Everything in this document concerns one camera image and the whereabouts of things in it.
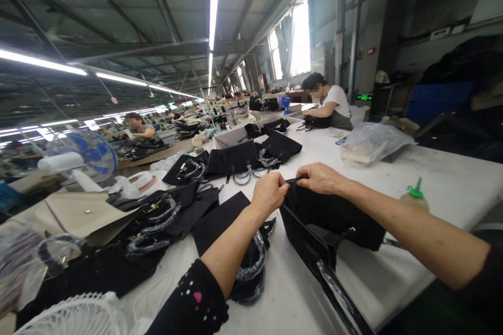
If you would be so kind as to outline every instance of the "white fan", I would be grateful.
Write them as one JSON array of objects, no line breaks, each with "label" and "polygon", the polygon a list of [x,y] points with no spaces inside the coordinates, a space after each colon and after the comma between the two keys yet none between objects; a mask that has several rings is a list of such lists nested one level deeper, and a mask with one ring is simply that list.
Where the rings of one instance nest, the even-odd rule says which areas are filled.
[{"label": "white fan", "polygon": [[97,183],[112,176],[117,168],[117,157],[110,144],[86,130],[56,135],[47,151],[50,156],[41,159],[38,168],[48,174],[75,178],[86,192],[103,191]]},{"label": "white fan", "polygon": [[126,316],[113,292],[87,293],[51,306],[14,335],[123,335]]}]

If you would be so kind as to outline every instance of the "gray apron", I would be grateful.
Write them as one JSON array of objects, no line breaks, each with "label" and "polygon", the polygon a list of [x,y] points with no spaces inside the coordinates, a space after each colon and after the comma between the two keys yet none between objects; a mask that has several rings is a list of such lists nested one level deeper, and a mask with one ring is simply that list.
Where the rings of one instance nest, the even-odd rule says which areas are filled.
[{"label": "gray apron", "polygon": [[339,114],[335,109],[332,112],[330,121],[330,127],[340,128],[347,131],[353,130],[353,125],[351,124],[351,120],[344,115]]}]

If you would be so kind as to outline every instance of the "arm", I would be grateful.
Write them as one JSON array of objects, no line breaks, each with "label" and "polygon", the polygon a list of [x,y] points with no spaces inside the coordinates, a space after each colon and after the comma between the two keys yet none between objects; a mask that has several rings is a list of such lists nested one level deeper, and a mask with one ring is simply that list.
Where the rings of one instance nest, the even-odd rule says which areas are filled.
[{"label": "arm", "polygon": [[261,177],[253,199],[230,227],[203,254],[201,261],[218,282],[225,299],[229,297],[248,244],[269,215],[283,203],[290,185],[280,173]]},{"label": "arm", "polygon": [[316,109],[316,110],[306,110],[303,111],[303,115],[311,115],[317,118],[326,118],[332,115],[334,112],[337,103],[335,102],[327,102],[324,107]]},{"label": "arm", "polygon": [[461,289],[483,269],[490,245],[421,209],[347,179],[317,162],[301,167],[298,185],[342,196],[389,231],[445,284]]},{"label": "arm", "polygon": [[144,133],[133,133],[133,137],[137,137],[139,139],[150,139],[152,136],[154,136],[154,133],[156,131],[151,128],[147,128]]}]

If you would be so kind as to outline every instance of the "dark hair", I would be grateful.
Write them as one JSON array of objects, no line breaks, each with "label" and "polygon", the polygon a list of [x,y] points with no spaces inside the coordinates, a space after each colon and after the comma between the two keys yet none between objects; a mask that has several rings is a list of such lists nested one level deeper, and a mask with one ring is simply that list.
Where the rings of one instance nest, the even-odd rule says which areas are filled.
[{"label": "dark hair", "polygon": [[129,114],[126,114],[125,119],[126,120],[128,120],[128,119],[139,119],[139,120],[141,120],[141,124],[145,124],[145,122],[143,120],[143,117],[140,114],[138,114],[138,113],[129,113]]},{"label": "dark hair", "polygon": [[311,73],[302,82],[302,90],[316,90],[318,89],[318,84],[328,85],[328,82],[325,81],[325,77],[321,73]]}]

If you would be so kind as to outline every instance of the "blue container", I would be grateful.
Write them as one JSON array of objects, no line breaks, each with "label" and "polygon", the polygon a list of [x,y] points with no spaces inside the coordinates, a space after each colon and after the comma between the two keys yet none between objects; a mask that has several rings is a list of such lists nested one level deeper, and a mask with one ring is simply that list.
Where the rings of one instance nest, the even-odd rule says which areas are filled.
[{"label": "blue container", "polygon": [[469,99],[473,81],[416,85],[407,109],[407,118],[422,123],[446,111],[457,111]]}]

